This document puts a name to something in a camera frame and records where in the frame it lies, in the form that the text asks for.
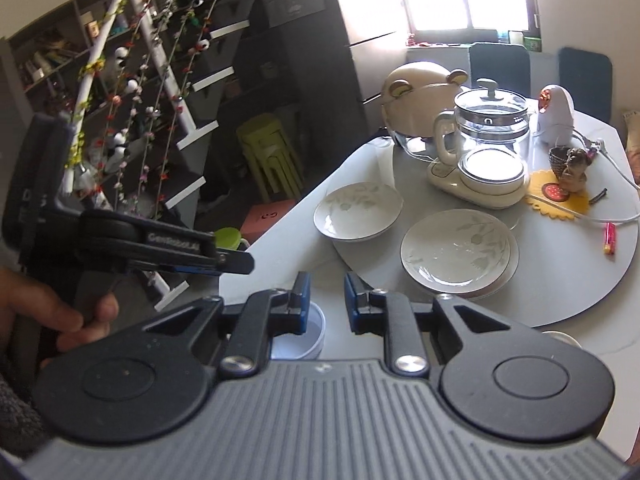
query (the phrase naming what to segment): red lighter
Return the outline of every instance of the red lighter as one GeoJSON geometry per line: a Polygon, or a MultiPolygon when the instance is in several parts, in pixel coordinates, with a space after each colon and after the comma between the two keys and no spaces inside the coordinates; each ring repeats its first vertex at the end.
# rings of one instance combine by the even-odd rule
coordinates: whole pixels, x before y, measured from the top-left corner
{"type": "Polygon", "coordinates": [[[604,227],[604,245],[602,247],[605,254],[616,254],[616,225],[612,223],[605,224],[604,227]]]}

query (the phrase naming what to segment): yellow flower coaster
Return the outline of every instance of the yellow flower coaster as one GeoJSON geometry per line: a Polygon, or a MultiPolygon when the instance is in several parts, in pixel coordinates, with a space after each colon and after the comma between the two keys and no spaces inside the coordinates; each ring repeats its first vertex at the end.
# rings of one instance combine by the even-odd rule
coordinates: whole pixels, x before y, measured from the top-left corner
{"type": "Polygon", "coordinates": [[[580,193],[567,193],[560,188],[558,180],[551,170],[539,170],[531,173],[529,183],[529,194],[533,196],[525,197],[526,202],[539,211],[542,215],[549,218],[558,218],[561,220],[574,220],[575,216],[571,213],[565,213],[552,205],[549,205],[534,197],[539,196],[546,200],[556,202],[576,213],[585,214],[589,210],[589,197],[585,191],[580,193]]]}

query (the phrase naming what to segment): green stool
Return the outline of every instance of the green stool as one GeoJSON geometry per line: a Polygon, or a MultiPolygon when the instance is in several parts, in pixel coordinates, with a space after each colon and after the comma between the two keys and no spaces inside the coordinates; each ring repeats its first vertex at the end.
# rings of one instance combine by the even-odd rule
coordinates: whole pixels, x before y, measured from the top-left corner
{"type": "Polygon", "coordinates": [[[262,174],[273,192],[280,187],[288,198],[300,199],[302,179],[300,161],[274,114],[261,114],[241,124],[236,130],[242,152],[264,202],[270,202],[262,174]]]}
{"type": "Polygon", "coordinates": [[[214,235],[216,247],[220,249],[237,251],[240,244],[243,244],[245,249],[249,248],[249,242],[242,238],[242,234],[235,227],[223,227],[215,231],[214,235]]]}

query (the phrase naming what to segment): teapot handle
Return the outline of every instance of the teapot handle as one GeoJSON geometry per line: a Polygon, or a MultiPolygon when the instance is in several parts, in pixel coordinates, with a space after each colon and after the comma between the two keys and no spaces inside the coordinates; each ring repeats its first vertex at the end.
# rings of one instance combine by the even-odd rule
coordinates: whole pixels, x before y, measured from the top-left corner
{"type": "Polygon", "coordinates": [[[456,130],[456,114],[451,110],[441,112],[433,121],[433,137],[436,140],[436,150],[441,163],[447,166],[455,166],[458,163],[458,154],[449,153],[444,146],[444,136],[456,130]]]}

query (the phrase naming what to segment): bear ear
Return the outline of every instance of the bear ear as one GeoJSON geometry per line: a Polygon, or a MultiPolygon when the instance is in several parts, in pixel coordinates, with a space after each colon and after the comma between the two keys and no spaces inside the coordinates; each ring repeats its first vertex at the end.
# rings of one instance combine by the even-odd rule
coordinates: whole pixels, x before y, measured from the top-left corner
{"type": "Polygon", "coordinates": [[[468,74],[464,70],[454,70],[447,76],[447,83],[462,85],[469,79],[468,74]]]}
{"type": "Polygon", "coordinates": [[[409,82],[405,81],[404,79],[397,79],[393,81],[391,85],[389,85],[389,93],[395,98],[398,98],[413,89],[414,87],[412,87],[409,82]]]}

